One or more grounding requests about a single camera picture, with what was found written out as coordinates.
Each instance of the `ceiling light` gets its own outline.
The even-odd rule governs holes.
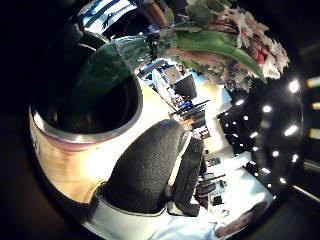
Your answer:
[[[296,162],[298,160],[299,156],[297,154],[294,154],[292,157],[292,162]]]
[[[308,79],[307,85],[309,88],[319,87],[320,86],[320,77]]]
[[[289,83],[289,90],[292,93],[298,92],[300,89],[300,84],[298,80],[293,80],[291,83]]]
[[[291,125],[289,128],[287,128],[285,131],[284,131],[284,135],[286,137],[294,134],[296,131],[298,130],[298,127],[296,125]]]
[[[313,110],[320,110],[320,102],[312,103]]]
[[[271,173],[271,171],[268,168],[261,168],[261,171],[267,174]]]
[[[282,183],[282,184],[286,184],[287,183],[287,181],[284,179],[284,178],[280,178],[280,182]]]
[[[310,129],[310,137],[313,138],[313,139],[319,139],[320,140],[320,129],[311,128]]]
[[[272,152],[272,156],[278,157],[278,156],[279,156],[279,151],[273,151],[273,152]]]
[[[252,133],[251,135],[250,135],[250,138],[254,138],[254,137],[256,137],[258,135],[258,132],[254,132],[254,133]]]
[[[270,105],[265,105],[263,106],[262,111],[265,113],[269,113],[272,111],[272,107]]]
[[[238,100],[237,102],[236,102],[236,105],[237,106],[240,106],[241,104],[243,104],[244,103],[244,100],[243,99],[240,99],[240,100]]]

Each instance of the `green leaf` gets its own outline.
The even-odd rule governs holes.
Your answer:
[[[201,31],[197,33],[177,32],[177,35],[179,49],[206,51],[231,57],[250,68],[263,82],[266,82],[258,63],[244,50],[237,48],[235,34]]]
[[[206,0],[208,8],[215,12],[222,12],[224,10],[224,6],[217,0]]]
[[[212,13],[206,5],[199,4],[188,5],[185,8],[186,14],[197,25],[207,25],[213,21]]]
[[[195,26],[194,23],[180,23],[176,24],[172,29],[176,31],[187,31],[187,32],[200,32],[202,28]]]
[[[207,68],[205,66],[200,65],[199,63],[192,61],[192,60],[182,60],[182,63],[189,69],[194,69],[197,70],[199,72],[204,73]]]
[[[168,21],[168,26],[170,27],[174,23],[174,14],[171,8],[166,7],[164,10],[164,15],[166,16],[166,19]]]
[[[228,7],[232,6],[232,3],[230,0],[219,0],[222,4],[227,5]]]

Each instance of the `flower bouquet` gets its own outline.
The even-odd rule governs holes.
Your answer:
[[[89,57],[62,101],[58,122],[77,131],[77,122],[102,96],[135,69],[156,58],[174,58],[203,72],[212,84],[249,91],[254,78],[277,79],[289,63],[268,27],[230,0],[188,0],[179,23],[166,8],[167,29],[148,36],[113,39]]]

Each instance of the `recessed ceiling light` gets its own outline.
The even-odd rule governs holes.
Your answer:
[[[265,113],[269,113],[272,111],[272,107],[270,105],[265,105],[263,106],[262,111]]]
[[[282,184],[286,184],[286,183],[287,183],[287,181],[286,181],[283,177],[281,177],[279,180],[280,180],[280,182],[281,182]]]
[[[254,137],[256,137],[257,135],[258,135],[258,132],[253,132],[253,133],[251,133],[250,138],[254,138]]]
[[[271,171],[268,168],[261,168],[261,171],[267,174],[271,173]]]
[[[293,80],[292,82],[289,83],[289,90],[292,93],[298,92],[300,89],[300,84],[298,80]]]
[[[274,156],[274,157],[278,157],[279,156],[279,151],[273,151],[272,152],[272,156]]]
[[[296,131],[298,130],[298,127],[296,125],[291,125],[289,128],[287,128],[285,131],[284,131],[284,135],[286,137],[294,134]]]
[[[297,154],[294,154],[292,157],[292,162],[295,163],[298,160],[299,156]]]
[[[236,105],[237,106],[240,106],[241,104],[243,104],[244,103],[244,100],[243,99],[240,99],[240,100],[238,100],[237,102],[236,102]]]

